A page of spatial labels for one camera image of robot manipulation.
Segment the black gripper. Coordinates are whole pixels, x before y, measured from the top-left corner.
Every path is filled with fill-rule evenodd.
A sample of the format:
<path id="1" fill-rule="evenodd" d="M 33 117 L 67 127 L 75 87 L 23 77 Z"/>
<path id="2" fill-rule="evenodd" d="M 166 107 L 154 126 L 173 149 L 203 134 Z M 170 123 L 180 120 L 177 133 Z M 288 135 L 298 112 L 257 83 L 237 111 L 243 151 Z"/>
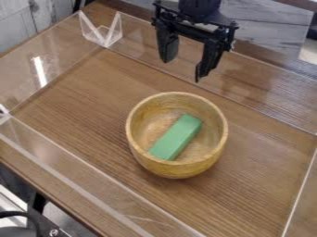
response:
<path id="1" fill-rule="evenodd" d="M 217 68 L 224 51 L 232 50 L 239 23 L 220 10 L 223 0 L 156 0 L 153 26 L 157 29 L 158 54 L 164 63 L 178 55 L 180 36 L 205 44 L 196 66 L 196 82 Z"/>

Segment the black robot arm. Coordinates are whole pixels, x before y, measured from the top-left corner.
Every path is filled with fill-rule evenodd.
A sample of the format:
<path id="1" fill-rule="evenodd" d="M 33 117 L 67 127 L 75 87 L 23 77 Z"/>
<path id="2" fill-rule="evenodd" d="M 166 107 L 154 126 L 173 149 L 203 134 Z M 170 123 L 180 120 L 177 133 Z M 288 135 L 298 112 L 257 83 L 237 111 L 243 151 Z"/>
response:
<path id="1" fill-rule="evenodd" d="M 201 81 L 219 67 L 224 52 L 233 49 L 239 23 L 221 13 L 223 0 L 156 0 L 152 25 L 157 30 L 158 54 L 164 63 L 178 55 L 180 37 L 204 45 L 195 80 Z"/>

